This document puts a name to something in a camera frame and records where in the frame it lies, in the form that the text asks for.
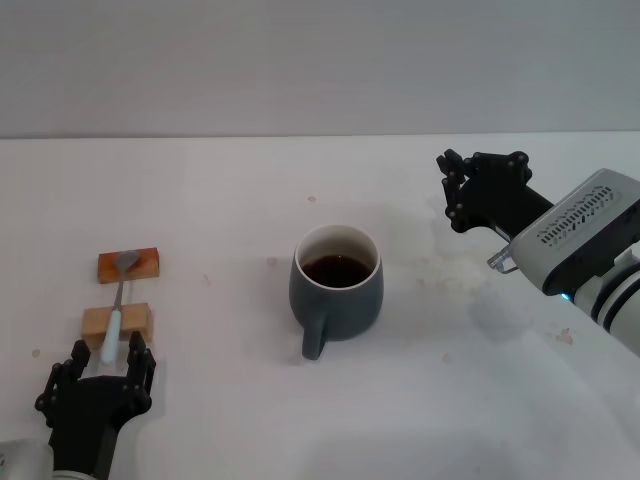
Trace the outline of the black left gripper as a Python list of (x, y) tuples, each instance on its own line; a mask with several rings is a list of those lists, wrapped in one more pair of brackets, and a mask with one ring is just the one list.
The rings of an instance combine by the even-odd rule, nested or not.
[(56, 472), (108, 480), (120, 430), (151, 408), (156, 361), (140, 331), (129, 340), (126, 378), (80, 379), (90, 357), (86, 342), (77, 340), (71, 357), (52, 366), (34, 407), (51, 429)]

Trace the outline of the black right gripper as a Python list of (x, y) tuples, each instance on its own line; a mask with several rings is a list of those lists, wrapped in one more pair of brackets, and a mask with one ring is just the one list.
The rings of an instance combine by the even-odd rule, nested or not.
[(445, 213), (459, 233), (482, 227), (511, 241), (553, 206), (528, 186), (532, 170), (522, 151), (463, 158), (447, 149), (436, 162), (444, 175)]

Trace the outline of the spoon with light blue handle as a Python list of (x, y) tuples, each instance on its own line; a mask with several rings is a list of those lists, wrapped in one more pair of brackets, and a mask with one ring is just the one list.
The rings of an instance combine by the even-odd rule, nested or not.
[(105, 338), (100, 351), (101, 363), (104, 365), (111, 365), (115, 362), (117, 357), (122, 322), (121, 308), (125, 277), (127, 271), (138, 261), (138, 259), (139, 253), (135, 250), (123, 251), (115, 258), (115, 267), (119, 274), (119, 282)]

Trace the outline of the grey ceramic cup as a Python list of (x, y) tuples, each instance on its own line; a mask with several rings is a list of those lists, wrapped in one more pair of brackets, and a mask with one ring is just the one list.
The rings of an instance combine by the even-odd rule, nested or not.
[[(373, 267), (364, 282), (345, 289), (323, 287), (310, 280), (302, 266), (328, 255), (346, 255)], [(320, 358), (330, 341), (352, 339), (377, 320), (384, 297), (382, 257), (366, 232), (348, 225), (324, 225), (308, 232), (294, 250), (289, 278), (289, 303), (301, 326), (302, 356)]]

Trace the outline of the light notched wooden block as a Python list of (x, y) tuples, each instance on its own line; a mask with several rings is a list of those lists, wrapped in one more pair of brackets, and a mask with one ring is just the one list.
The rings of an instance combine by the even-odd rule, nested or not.
[[(82, 317), (81, 338), (91, 350), (98, 350), (107, 332), (111, 307), (85, 309)], [(128, 304), (122, 307), (119, 340), (128, 342), (131, 334), (139, 331), (144, 341), (153, 341), (154, 319), (147, 303)]]

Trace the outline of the dark orange wooden block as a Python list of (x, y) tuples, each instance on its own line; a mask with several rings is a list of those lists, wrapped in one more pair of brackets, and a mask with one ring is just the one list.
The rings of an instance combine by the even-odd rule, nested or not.
[[(126, 271), (125, 280), (142, 280), (160, 276), (160, 258), (156, 248), (137, 249), (137, 261)], [(101, 253), (97, 260), (97, 281), (99, 284), (117, 283), (120, 278), (116, 268), (116, 258), (122, 251)]]

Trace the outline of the dark coffee liquid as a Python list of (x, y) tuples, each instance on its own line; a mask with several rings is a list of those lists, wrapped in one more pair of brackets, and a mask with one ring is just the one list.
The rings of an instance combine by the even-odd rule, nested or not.
[(346, 255), (328, 255), (305, 263), (302, 271), (323, 287), (345, 289), (367, 280), (373, 267)]

